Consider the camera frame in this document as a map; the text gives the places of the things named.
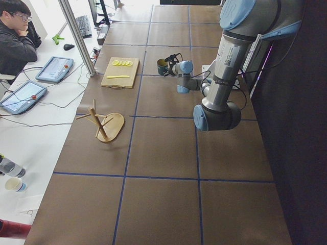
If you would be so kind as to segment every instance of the hand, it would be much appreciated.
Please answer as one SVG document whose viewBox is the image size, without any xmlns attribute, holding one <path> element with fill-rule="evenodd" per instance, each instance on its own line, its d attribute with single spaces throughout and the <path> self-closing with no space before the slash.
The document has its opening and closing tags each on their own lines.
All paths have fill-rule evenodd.
<svg viewBox="0 0 327 245">
<path fill-rule="evenodd" d="M 18 34 L 18 36 L 24 36 L 26 37 L 28 34 L 28 31 L 22 31 L 22 30 L 15 30 L 15 32 Z"/>
</svg>

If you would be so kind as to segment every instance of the blue joint cap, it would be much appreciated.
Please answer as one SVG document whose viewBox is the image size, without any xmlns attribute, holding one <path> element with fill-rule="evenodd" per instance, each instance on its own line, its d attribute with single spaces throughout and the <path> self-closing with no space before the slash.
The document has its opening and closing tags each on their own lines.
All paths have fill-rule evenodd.
<svg viewBox="0 0 327 245">
<path fill-rule="evenodd" d="M 277 40 L 294 35 L 301 26 L 301 20 L 261 36 L 261 40 Z"/>
<path fill-rule="evenodd" d="M 184 74 L 190 74 L 193 71 L 193 63 L 189 60 L 182 61 L 179 68 Z"/>
<path fill-rule="evenodd" d="M 220 26 L 224 30 L 232 30 L 241 24 L 252 11 L 256 0 L 229 0 L 220 13 Z"/>
<path fill-rule="evenodd" d="M 188 88 L 183 87 L 183 86 L 177 85 L 177 92 L 178 93 L 189 93 L 190 90 Z"/>
<path fill-rule="evenodd" d="M 193 110 L 193 120 L 197 129 L 201 131 L 208 131 L 208 122 L 201 105 L 196 105 Z"/>
</svg>

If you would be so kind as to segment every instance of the paper cup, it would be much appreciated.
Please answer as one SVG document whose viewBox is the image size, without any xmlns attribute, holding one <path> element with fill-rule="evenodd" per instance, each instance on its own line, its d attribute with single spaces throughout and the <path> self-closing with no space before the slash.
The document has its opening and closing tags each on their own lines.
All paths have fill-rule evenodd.
<svg viewBox="0 0 327 245">
<path fill-rule="evenodd" d="M 5 188 L 7 190 L 22 192 L 22 191 L 26 190 L 27 186 L 22 181 L 22 179 L 13 177 L 13 178 L 10 178 L 9 180 L 7 180 L 7 182 L 5 183 Z"/>
</svg>

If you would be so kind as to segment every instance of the white desk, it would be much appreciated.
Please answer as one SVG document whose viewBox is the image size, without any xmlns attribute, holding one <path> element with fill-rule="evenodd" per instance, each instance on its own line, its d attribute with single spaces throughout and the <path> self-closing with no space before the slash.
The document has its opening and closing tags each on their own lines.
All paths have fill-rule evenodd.
<svg viewBox="0 0 327 245">
<path fill-rule="evenodd" d="M 84 39 L 89 52 L 94 47 L 99 48 L 96 31 L 93 30 L 93 32 L 91 38 Z M 63 45 L 66 43 L 75 44 L 68 26 L 60 36 L 64 37 L 65 40 L 60 40 L 59 45 L 55 45 L 52 37 L 48 36 L 37 50 L 38 61 L 28 63 L 25 68 L 42 67 L 51 56 L 59 56 L 73 58 L 74 66 L 70 72 L 74 71 L 82 63 L 82 58 L 77 47 L 69 51 L 63 49 Z M 35 76 L 38 72 L 39 70 L 32 70 L 26 73 L 32 81 L 37 81 Z M 15 90 L 26 80 L 27 77 L 21 73 L 10 89 Z M 41 99 L 41 102 L 65 106 L 83 92 L 84 88 L 81 85 L 86 87 L 87 82 L 87 69 L 83 66 L 64 81 L 49 87 L 47 95 Z M 44 86 L 51 85 L 50 83 L 42 84 Z M 25 114 L 6 118 L 29 125 L 71 123 L 81 98 L 82 95 L 65 108 L 38 103 Z M 0 109 L 0 113 L 8 114 L 3 109 Z M 0 152 L 26 169 L 26 174 L 22 179 L 28 186 L 27 190 L 22 193 L 6 191 L 5 182 L 9 176 L 0 177 L 0 219 L 25 224 L 33 223 L 70 127 L 70 125 L 27 127 L 0 118 Z M 33 213 L 26 214 L 26 211 L 30 209 L 33 210 Z M 2 245 L 15 245 L 23 244 L 24 240 L 0 238 L 0 243 Z"/>
</svg>

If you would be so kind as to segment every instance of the keyboard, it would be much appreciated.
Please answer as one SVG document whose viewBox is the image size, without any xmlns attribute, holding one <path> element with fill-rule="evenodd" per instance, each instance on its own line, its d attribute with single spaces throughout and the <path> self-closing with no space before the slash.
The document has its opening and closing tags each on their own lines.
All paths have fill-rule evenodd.
<svg viewBox="0 0 327 245">
<path fill-rule="evenodd" d="M 87 15 L 77 17 L 76 23 L 83 38 L 92 36 L 92 30 Z"/>
</svg>

